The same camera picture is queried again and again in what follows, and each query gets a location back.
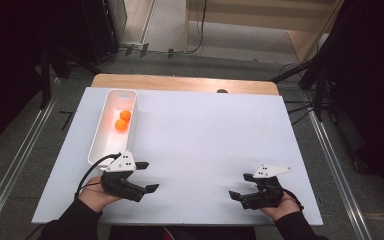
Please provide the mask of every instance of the cable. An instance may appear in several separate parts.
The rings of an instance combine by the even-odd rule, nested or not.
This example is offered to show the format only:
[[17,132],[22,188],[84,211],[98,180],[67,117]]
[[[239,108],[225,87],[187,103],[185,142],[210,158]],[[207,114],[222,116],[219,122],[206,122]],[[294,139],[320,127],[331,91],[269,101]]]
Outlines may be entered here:
[[302,107],[299,107],[299,108],[295,108],[295,109],[292,109],[292,110],[288,110],[288,114],[291,114],[291,113],[294,113],[294,112],[297,112],[299,110],[302,110],[304,108],[308,108],[309,105],[305,105],[305,106],[302,106]]
[[80,189],[83,189],[83,188],[85,188],[85,187],[89,187],[89,186],[93,186],[93,185],[98,185],[98,184],[101,184],[101,183],[103,183],[103,181],[101,181],[101,182],[97,182],[97,183],[86,184],[86,185],[84,185],[83,187],[81,187]]
[[[198,1],[195,1],[195,9],[198,9]],[[199,21],[198,21],[198,11],[195,11],[196,13],[196,29],[198,30],[199,36],[201,36],[201,30],[199,29]]]
[[313,109],[308,109],[307,112],[304,113],[304,115],[302,115],[300,118],[298,118],[297,120],[295,120],[293,123],[291,123],[291,125],[295,125],[296,123],[298,123],[301,119],[303,119],[305,116],[307,116],[307,114],[309,112],[313,111]]
[[285,67],[287,67],[287,66],[290,66],[290,65],[299,66],[299,67],[302,68],[302,71],[306,70],[305,68],[302,67],[302,65],[301,65],[300,63],[288,63],[288,64],[283,65],[283,66],[279,69],[279,74],[278,74],[278,76],[280,76],[280,74],[281,74],[283,68],[285,68]]
[[207,2],[208,0],[205,0],[205,3],[204,3],[204,10],[203,10],[203,13],[202,13],[202,21],[201,21],[201,39],[199,41],[199,44],[198,46],[192,50],[192,51],[189,51],[187,52],[186,54],[193,54],[195,53],[202,45],[202,41],[204,40],[204,22],[205,22],[205,13],[207,12]]
[[299,209],[301,210],[304,210],[304,206],[302,206],[301,202],[298,200],[297,196],[295,196],[295,194],[293,194],[291,191],[287,190],[287,189],[284,189],[282,188],[282,190],[284,192],[286,192],[289,196],[291,196],[293,199],[295,199],[295,203],[298,205]]
[[284,103],[312,103],[311,101],[302,101],[302,100],[299,100],[299,101],[294,101],[294,100],[285,100],[283,101]]
[[119,49],[119,51],[117,51],[117,52],[115,52],[115,53],[113,53],[113,54],[110,54],[110,55],[108,55],[108,56],[105,56],[105,57],[103,57],[103,58],[100,58],[99,60],[102,60],[102,62],[100,62],[100,63],[98,63],[98,64],[96,64],[96,65],[100,65],[100,64],[102,64],[102,63],[108,61],[108,59],[110,59],[111,57],[114,57],[114,56],[116,56],[116,55],[118,55],[118,54],[120,54],[120,53],[123,53],[123,52],[127,52],[127,48],[126,48],[126,49],[123,49],[123,50],[120,50],[120,49]]
[[96,168],[96,166],[98,166],[101,162],[103,162],[108,158],[113,158],[114,160],[116,160],[120,156],[121,156],[121,153],[110,154],[96,161],[96,163],[94,163],[92,167],[89,168],[89,170],[86,172],[86,174],[83,176],[82,180],[80,181],[79,186],[77,187],[77,191],[74,194],[74,198],[76,199],[79,197],[80,190],[82,190],[82,188],[85,187],[85,186],[82,187],[83,182],[86,180],[87,176],[89,176],[89,174],[92,172],[92,170]]

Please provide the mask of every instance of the white tabletop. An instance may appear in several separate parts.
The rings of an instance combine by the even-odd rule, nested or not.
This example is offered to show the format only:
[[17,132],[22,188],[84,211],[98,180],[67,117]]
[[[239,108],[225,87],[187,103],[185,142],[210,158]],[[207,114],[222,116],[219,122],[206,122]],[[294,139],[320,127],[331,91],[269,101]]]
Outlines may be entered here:
[[[32,222],[58,219],[89,169],[89,149],[108,88],[87,88]],[[311,225],[323,224],[282,97],[137,90],[136,161],[130,182],[160,184],[141,202],[121,200],[101,221],[131,225],[271,225],[258,210],[244,210],[229,190],[257,191],[243,173],[261,164],[292,167],[278,176],[297,195]],[[93,171],[91,176],[100,175]]]

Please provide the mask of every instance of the black cable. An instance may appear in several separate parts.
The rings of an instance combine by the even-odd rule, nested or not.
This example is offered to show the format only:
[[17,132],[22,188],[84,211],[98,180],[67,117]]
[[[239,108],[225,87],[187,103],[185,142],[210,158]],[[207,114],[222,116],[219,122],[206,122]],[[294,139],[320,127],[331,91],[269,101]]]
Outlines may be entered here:
[[319,45],[320,45],[320,40],[317,42],[317,52],[316,52],[316,54],[319,53]]
[[311,112],[311,111],[313,111],[313,109],[309,109],[309,110],[307,110],[307,112],[305,112],[304,115],[302,115],[300,118],[298,118],[298,119],[295,120],[293,123],[291,123],[291,125],[293,126],[293,125],[295,125],[296,123],[298,123],[301,119],[303,119],[305,116],[307,116],[307,114],[308,114],[309,112]]
[[[198,1],[195,1],[195,9],[198,9]],[[199,21],[198,21],[198,11],[195,11],[196,12],[196,29],[198,30],[198,34],[199,36],[201,36],[201,29],[199,29]]]
[[300,110],[308,108],[308,107],[309,107],[309,105],[306,104],[305,106],[302,106],[302,107],[299,107],[299,108],[295,108],[295,109],[292,109],[292,110],[288,110],[288,114],[300,111]]
[[101,182],[97,182],[97,183],[86,184],[86,185],[84,185],[83,187],[81,187],[80,189],[83,189],[83,188],[85,188],[85,187],[89,187],[89,186],[93,186],[93,185],[98,185],[98,184],[101,184],[101,183],[103,183],[103,182],[101,181]]
[[118,157],[121,156],[121,153],[117,153],[117,154],[110,154],[110,155],[107,155],[101,159],[99,159],[98,161],[96,161],[96,163],[94,163],[92,165],[92,167],[89,168],[89,170],[86,172],[86,174],[83,176],[82,180],[80,181],[79,183],[79,186],[77,187],[77,191],[76,193],[74,194],[74,198],[78,198],[79,197],[79,194],[80,194],[80,190],[83,188],[82,185],[83,185],[83,182],[86,180],[87,176],[89,176],[89,174],[93,171],[93,169],[96,168],[96,166],[98,166],[101,162],[103,162],[104,160],[108,159],[108,158],[113,158],[114,160],[116,160]]
[[293,194],[291,191],[287,190],[287,189],[284,189],[282,188],[282,190],[284,192],[286,192],[289,196],[291,196],[293,199],[295,199],[295,203],[298,205],[299,209],[301,210],[304,210],[304,206],[302,206],[301,202],[298,200],[297,196],[295,196],[295,194]]
[[299,100],[299,101],[295,101],[295,100],[285,100],[283,101],[284,103],[312,103],[311,101],[303,101],[303,100]]
[[[283,101],[285,104],[287,103],[305,103],[308,104],[308,106],[313,106],[314,102],[313,101]],[[330,105],[330,102],[324,102],[322,103],[324,105]]]
[[146,52],[152,52],[152,53],[161,53],[161,54],[185,54],[182,51],[177,51],[177,52],[162,52],[162,51],[154,51],[154,50],[146,50]]
[[279,74],[278,76],[280,76],[280,74],[282,73],[282,70],[287,67],[287,66],[290,66],[290,65],[294,65],[294,66],[297,66],[297,67],[301,67],[302,68],[302,71],[305,70],[305,68],[302,67],[302,65],[300,63],[288,63],[288,64],[285,64],[283,65],[280,69],[279,69]]
[[205,3],[204,3],[204,10],[203,10],[203,13],[202,13],[202,21],[201,21],[201,39],[199,41],[199,44],[198,46],[192,50],[192,51],[189,51],[187,52],[186,54],[193,54],[195,53],[202,45],[202,41],[204,40],[204,22],[205,22],[205,13],[207,12],[207,2],[208,0],[205,0]]
[[117,56],[117,55],[120,54],[120,53],[124,53],[124,52],[127,52],[127,48],[125,48],[125,49],[123,48],[122,50],[119,49],[119,51],[117,51],[117,52],[115,52],[115,53],[112,53],[112,54],[110,54],[110,55],[108,55],[108,56],[102,57],[102,58],[99,59],[99,60],[101,60],[101,62],[99,62],[99,63],[96,64],[95,66],[98,66],[98,65],[100,65],[100,64],[102,64],[102,63],[108,61],[108,59],[110,59],[110,58],[112,58],[112,57],[114,57],[114,56]]

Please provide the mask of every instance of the white plastic bin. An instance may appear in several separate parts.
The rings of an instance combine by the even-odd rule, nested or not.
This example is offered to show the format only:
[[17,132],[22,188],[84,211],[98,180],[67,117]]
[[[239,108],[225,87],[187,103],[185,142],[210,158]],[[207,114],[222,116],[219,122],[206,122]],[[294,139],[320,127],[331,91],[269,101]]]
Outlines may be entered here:
[[[94,164],[99,159],[116,153],[131,150],[137,124],[136,92],[132,90],[114,89],[107,93],[101,118],[89,151],[88,161]],[[131,118],[125,131],[115,128],[115,122],[120,119],[120,112],[128,110]],[[99,164],[100,168],[108,166],[113,159],[107,159]]]

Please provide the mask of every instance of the ping pong ball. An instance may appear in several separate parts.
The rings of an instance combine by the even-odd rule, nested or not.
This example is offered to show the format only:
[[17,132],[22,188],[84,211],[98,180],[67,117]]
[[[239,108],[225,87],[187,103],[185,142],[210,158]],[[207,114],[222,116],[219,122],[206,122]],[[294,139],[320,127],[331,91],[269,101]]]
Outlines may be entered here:
[[117,122],[115,122],[115,128],[119,131],[124,131],[127,129],[127,122],[124,119],[118,119]]
[[124,119],[125,121],[129,121],[131,117],[132,117],[132,114],[128,110],[123,110],[120,113],[120,118]]

